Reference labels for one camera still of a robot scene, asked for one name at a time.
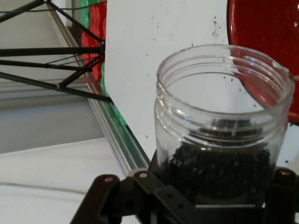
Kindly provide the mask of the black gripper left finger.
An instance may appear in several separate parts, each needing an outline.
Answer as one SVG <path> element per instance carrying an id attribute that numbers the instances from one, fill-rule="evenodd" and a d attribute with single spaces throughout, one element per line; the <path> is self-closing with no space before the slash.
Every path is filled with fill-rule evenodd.
<path id="1" fill-rule="evenodd" d="M 194 224 L 197 215 L 172 186 L 155 176 L 157 156 L 149 169 L 120 180 L 116 175 L 100 175 L 91 184 L 71 220 L 72 224 L 120 224 L 134 215 L 142 224 Z"/>

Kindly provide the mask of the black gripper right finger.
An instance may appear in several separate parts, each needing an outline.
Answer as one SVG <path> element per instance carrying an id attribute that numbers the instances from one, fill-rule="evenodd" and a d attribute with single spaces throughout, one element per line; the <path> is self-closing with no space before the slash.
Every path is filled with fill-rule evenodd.
<path id="1" fill-rule="evenodd" d="M 264 224 L 295 224 L 299 211 L 299 176 L 277 168 L 265 204 Z"/>

